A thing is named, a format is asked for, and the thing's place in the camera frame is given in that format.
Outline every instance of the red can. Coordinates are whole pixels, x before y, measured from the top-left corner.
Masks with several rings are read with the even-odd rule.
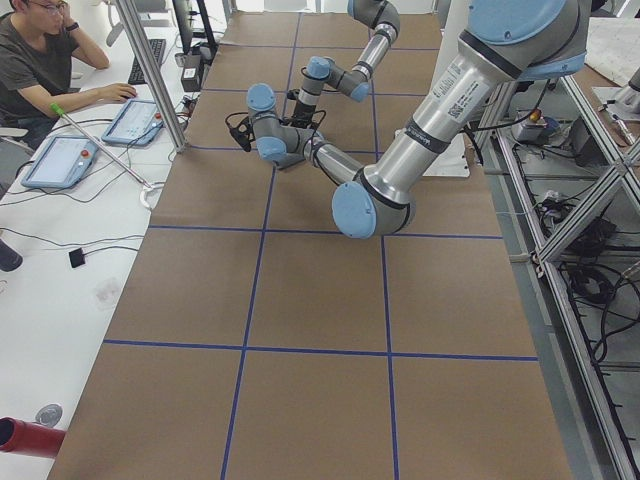
[[[55,458],[67,432],[38,423],[0,419],[0,452]]]

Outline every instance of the light blue tablet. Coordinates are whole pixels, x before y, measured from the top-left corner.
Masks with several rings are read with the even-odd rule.
[[[130,98],[101,138],[111,145],[144,146],[155,138],[161,127],[155,102]]]
[[[20,183],[28,188],[72,187],[91,166],[97,150],[85,137],[51,137]]]

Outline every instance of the white table surface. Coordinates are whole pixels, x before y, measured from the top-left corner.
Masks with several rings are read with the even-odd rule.
[[[172,103],[177,105],[184,92],[181,69],[174,61],[176,32],[172,28],[147,29],[149,38],[166,38],[163,78]],[[133,52],[123,33],[107,50],[111,66],[93,72],[83,88],[126,82]],[[152,99],[147,85],[138,85],[139,98]],[[113,118],[120,104],[101,104],[72,112],[76,121]],[[100,136],[107,123],[87,126]],[[54,134],[74,134],[65,128]],[[119,155],[124,148],[113,147]],[[147,181],[164,181],[171,168],[173,144],[165,129],[145,148],[129,150],[131,165]],[[64,193],[88,199],[123,170],[99,153],[90,175]],[[78,203],[64,196],[42,196],[40,192],[20,194],[19,180],[0,202],[0,228],[10,228],[57,243],[86,243],[103,238],[144,235],[150,211],[139,202],[141,186],[128,174],[110,184],[90,203]],[[150,196],[153,204],[159,193]],[[32,198],[15,204],[14,202]],[[109,249],[86,258],[86,264],[72,269],[68,252],[40,240],[9,231],[2,239],[24,258],[13,272],[0,271],[0,417],[33,421],[38,410],[58,403],[64,413],[56,428],[67,429],[82,394],[89,372],[113,315],[117,298],[127,280],[136,252]],[[121,245],[138,248],[141,239],[120,240],[84,247],[91,251]],[[98,292],[115,293],[99,300]],[[0,478],[11,480],[45,479],[53,460],[17,454],[0,454]]]

